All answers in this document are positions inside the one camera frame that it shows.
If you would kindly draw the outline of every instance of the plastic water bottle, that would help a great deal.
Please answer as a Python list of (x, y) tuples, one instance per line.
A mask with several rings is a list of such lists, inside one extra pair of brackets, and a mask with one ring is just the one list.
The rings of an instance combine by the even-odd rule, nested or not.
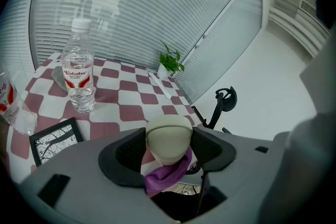
[(61, 63), (65, 84), (73, 107), (80, 113), (88, 113), (95, 107), (93, 89), (93, 47), (89, 39), (91, 20), (75, 18), (72, 35), (62, 52)]
[(0, 115), (16, 131), (32, 135), (37, 125), (37, 115), (32, 113), (17, 94), (8, 70), (0, 65)]

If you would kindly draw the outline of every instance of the table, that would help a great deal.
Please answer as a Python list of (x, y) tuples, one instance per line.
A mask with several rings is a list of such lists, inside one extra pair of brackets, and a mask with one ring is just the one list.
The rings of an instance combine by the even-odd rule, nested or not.
[[(75, 117), (84, 140), (145, 127), (149, 120), (160, 115), (182, 115), (193, 126), (201, 123), (173, 78), (161, 80), (172, 96), (168, 99), (149, 77), (148, 71), (152, 70), (117, 60), (94, 60), (93, 80), (97, 104), (89, 114), (78, 113), (73, 108), (68, 93), (51, 77), (52, 70), (60, 66), (60, 53), (52, 54), (36, 70), (22, 94), (27, 106), (37, 114), (35, 132), (71, 117)], [(36, 169), (29, 136), (10, 127), (6, 149), (7, 170), (14, 182), (21, 183)], [(154, 157), (147, 150), (142, 162), (142, 172), (156, 167)]]

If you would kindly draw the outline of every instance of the door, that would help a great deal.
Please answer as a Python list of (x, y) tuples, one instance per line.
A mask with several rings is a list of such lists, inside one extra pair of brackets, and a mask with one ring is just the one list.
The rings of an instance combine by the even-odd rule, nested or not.
[(185, 59), (185, 71), (175, 77), (190, 103), (229, 69), (261, 29), (261, 0), (233, 0), (228, 5)]

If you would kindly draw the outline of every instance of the bottle label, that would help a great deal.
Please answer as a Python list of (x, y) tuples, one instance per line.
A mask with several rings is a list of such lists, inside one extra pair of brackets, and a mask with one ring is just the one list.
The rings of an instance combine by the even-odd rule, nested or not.
[(81, 69), (63, 67), (62, 69), (67, 88), (79, 89), (93, 85), (92, 67)]
[(0, 80), (0, 115), (4, 114), (14, 103), (17, 92), (9, 79)]

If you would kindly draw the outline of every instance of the black picture frame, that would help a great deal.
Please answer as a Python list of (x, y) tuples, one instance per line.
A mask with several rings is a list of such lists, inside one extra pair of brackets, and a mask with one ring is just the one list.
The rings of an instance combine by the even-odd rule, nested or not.
[(34, 157), (34, 161), (36, 163), (36, 166), (40, 166), (42, 163), (41, 163), (41, 160), (40, 160), (40, 157), (38, 155), (38, 151), (37, 151), (37, 148), (36, 148), (36, 144), (35, 144), (35, 141), (39, 140), (40, 138), (44, 137), (44, 136), (47, 136), (47, 135), (50, 135), (52, 132), (55, 132), (63, 127), (66, 127), (68, 125), (71, 125), (71, 129), (73, 131), (73, 134), (75, 137), (76, 137), (76, 140), (78, 143), (80, 142), (83, 142), (83, 137), (78, 129), (78, 126), (77, 126), (77, 123), (76, 123), (76, 120), (75, 118), (70, 118), (68, 120), (65, 120), (65, 121), (62, 121), (60, 123), (57, 123), (49, 128), (46, 128), (36, 134), (33, 134), (29, 137), (29, 142), (30, 142), (30, 147), (31, 147), (31, 152), (33, 154), (33, 157)]

